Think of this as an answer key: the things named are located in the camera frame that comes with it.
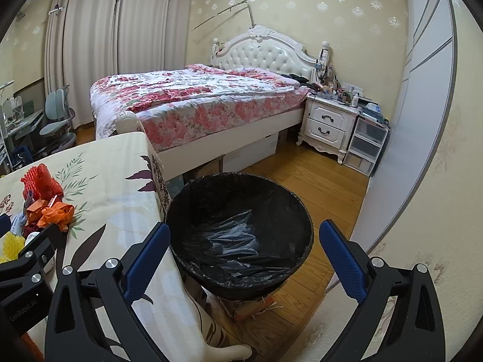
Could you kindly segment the yellow foam fruit net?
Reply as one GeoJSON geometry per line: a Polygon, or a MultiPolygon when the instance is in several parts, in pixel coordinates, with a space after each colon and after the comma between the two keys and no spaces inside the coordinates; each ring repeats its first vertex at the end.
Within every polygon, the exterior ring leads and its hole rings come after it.
{"type": "Polygon", "coordinates": [[[1,237],[0,263],[14,261],[25,246],[25,238],[8,231],[1,237]]]}

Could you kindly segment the red foam fruit net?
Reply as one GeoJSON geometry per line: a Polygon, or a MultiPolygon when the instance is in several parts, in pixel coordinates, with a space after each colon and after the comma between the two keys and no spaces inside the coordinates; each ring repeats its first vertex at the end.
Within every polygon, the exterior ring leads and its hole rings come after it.
{"type": "Polygon", "coordinates": [[[42,199],[50,201],[54,196],[64,197],[64,191],[60,183],[55,180],[45,164],[33,166],[21,178],[24,184],[22,192],[24,200],[27,200],[28,193],[33,193],[34,200],[42,199]]]}

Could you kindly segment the orange plastic bag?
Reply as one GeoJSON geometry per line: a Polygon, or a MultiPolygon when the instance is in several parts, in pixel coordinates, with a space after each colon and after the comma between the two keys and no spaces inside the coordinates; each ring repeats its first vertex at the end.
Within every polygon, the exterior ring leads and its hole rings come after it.
{"type": "Polygon", "coordinates": [[[67,232],[75,214],[75,207],[71,204],[56,202],[51,207],[45,207],[42,216],[37,222],[38,228],[46,228],[50,225],[57,225],[63,232],[67,232]]]}

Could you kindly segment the orange paper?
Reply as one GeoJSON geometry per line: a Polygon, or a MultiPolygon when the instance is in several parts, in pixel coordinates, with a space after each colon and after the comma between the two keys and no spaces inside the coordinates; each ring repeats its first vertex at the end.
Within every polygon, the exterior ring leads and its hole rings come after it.
{"type": "Polygon", "coordinates": [[[43,210],[47,207],[48,201],[43,199],[38,199],[34,203],[32,203],[26,209],[26,216],[27,216],[27,223],[34,224],[37,223],[43,216],[43,210]]]}

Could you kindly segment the black lined trash bin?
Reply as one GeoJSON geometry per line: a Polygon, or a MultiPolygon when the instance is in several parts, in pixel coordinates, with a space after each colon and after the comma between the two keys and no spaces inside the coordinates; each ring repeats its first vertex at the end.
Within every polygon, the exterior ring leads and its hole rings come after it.
{"type": "Polygon", "coordinates": [[[254,301],[281,288],[314,243],[299,197],[247,173],[190,181],[172,199],[165,220],[178,267],[229,301],[254,301]]]}

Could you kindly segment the grey study desk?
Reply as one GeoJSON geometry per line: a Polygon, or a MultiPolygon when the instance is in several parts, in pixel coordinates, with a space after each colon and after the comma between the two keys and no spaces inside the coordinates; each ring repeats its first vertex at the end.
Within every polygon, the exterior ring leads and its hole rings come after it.
{"type": "Polygon", "coordinates": [[[44,115],[45,113],[43,110],[38,110],[29,116],[14,122],[6,122],[4,117],[1,117],[1,134],[3,141],[7,146],[13,149],[17,141],[22,139],[22,137],[29,135],[38,127],[42,122],[44,115]]]}

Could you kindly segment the floral leaf bedsheet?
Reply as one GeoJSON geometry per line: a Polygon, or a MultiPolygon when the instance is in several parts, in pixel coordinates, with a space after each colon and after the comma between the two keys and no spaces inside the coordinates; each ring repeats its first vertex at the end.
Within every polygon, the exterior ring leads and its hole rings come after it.
{"type": "MultiPolygon", "coordinates": [[[[21,178],[33,166],[45,164],[57,180],[64,197],[56,202],[75,207],[65,241],[44,268],[53,294],[67,266],[76,271],[101,267],[110,258],[120,259],[135,243],[141,243],[153,227],[166,224],[169,194],[162,176],[161,161],[146,135],[126,133],[61,151],[42,161],[10,173],[1,180],[1,214],[11,218],[11,230],[25,238],[25,246],[44,229],[28,224],[27,200],[21,178]]],[[[144,296],[132,308],[167,361],[229,361],[251,355],[247,346],[219,347],[222,334],[213,320],[186,291],[169,248],[157,267],[144,296]]],[[[96,313],[110,349],[129,361],[119,347],[105,309],[95,303],[96,313]]],[[[1,336],[4,361],[45,360],[47,317],[18,338],[1,336]]]]}

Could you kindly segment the grey ergonomic desk chair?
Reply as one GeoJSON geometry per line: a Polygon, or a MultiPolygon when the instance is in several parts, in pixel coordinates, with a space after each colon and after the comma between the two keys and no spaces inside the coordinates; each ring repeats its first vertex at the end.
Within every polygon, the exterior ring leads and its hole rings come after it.
{"type": "Polygon", "coordinates": [[[47,124],[39,131],[39,136],[47,140],[47,145],[38,151],[38,157],[47,157],[76,145],[77,136],[72,123],[75,111],[67,99],[69,87],[66,85],[47,95],[44,106],[47,124]]]}

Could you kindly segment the white round bedpost knob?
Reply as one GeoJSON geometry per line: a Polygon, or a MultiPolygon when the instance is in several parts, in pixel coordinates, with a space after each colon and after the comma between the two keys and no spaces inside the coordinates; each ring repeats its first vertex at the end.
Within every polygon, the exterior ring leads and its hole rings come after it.
{"type": "Polygon", "coordinates": [[[130,132],[144,132],[144,128],[137,115],[132,111],[123,111],[116,116],[115,131],[118,134],[130,132]]]}

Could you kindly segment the plastic drawer storage unit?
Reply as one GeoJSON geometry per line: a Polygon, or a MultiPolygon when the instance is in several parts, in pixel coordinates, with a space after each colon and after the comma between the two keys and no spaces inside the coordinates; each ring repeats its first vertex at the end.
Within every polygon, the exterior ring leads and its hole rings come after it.
{"type": "Polygon", "coordinates": [[[373,175],[389,133],[387,124],[361,114],[356,119],[343,165],[367,177],[373,175]]]}

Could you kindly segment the pink floral quilt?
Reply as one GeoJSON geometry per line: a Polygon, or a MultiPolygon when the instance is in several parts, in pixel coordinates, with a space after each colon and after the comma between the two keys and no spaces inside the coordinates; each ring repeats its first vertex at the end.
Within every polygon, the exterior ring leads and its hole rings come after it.
{"type": "Polygon", "coordinates": [[[112,75],[90,89],[98,140],[115,132],[116,116],[134,112],[158,152],[298,109],[309,88],[260,68],[184,69],[112,75]]]}

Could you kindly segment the beige pleated curtains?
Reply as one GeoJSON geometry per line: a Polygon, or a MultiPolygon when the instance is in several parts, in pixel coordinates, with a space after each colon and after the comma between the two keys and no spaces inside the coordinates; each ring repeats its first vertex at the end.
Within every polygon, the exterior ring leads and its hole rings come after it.
{"type": "Polygon", "coordinates": [[[67,87],[75,127],[94,120],[90,88],[110,75],[180,69],[192,0],[53,0],[44,49],[47,92],[67,87]]]}

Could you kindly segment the white two-drawer nightstand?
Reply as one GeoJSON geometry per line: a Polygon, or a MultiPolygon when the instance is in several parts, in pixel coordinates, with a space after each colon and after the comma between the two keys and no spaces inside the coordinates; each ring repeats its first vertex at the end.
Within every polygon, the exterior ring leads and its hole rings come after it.
{"type": "Polygon", "coordinates": [[[319,153],[335,155],[343,164],[359,115],[357,108],[309,94],[296,144],[305,142],[319,153]]]}

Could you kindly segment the white cardboard box under bed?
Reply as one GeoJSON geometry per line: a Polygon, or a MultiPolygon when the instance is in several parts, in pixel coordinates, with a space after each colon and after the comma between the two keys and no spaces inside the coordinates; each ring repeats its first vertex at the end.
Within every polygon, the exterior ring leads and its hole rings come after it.
{"type": "Polygon", "coordinates": [[[223,171],[240,172],[276,153],[278,133],[245,145],[223,157],[223,171]]]}

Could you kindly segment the white tufted double bed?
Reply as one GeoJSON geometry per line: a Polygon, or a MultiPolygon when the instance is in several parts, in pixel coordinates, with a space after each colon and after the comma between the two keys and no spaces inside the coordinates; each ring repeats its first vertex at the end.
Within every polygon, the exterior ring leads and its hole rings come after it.
{"type": "Polygon", "coordinates": [[[90,88],[98,140],[145,132],[165,179],[297,125],[316,79],[314,57],[289,36],[256,25],[219,43],[210,63],[118,74],[90,88]]]}

